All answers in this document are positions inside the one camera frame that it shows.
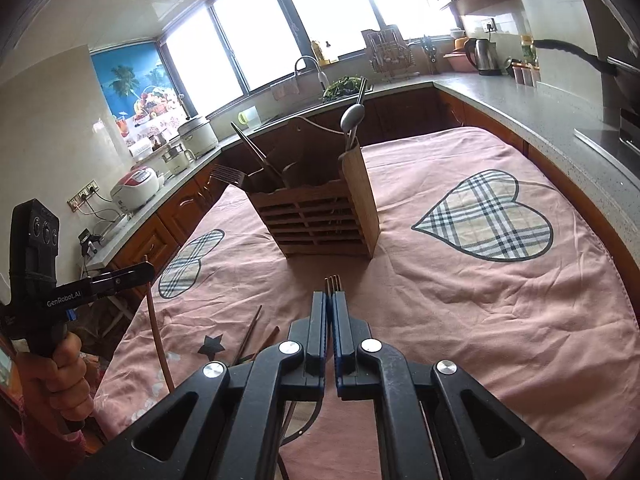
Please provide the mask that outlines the left hand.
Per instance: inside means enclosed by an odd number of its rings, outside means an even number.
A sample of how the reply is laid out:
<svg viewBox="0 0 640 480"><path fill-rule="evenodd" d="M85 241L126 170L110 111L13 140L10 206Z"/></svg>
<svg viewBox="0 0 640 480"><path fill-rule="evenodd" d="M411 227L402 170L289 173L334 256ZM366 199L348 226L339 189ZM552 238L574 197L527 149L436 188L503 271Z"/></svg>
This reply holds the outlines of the left hand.
<svg viewBox="0 0 640 480"><path fill-rule="evenodd" d="M81 340L68 333L52 358L30 352L16 356L24 410L44 428L60 434L60 421L83 422L93 411L87 365L80 356Z"/></svg>

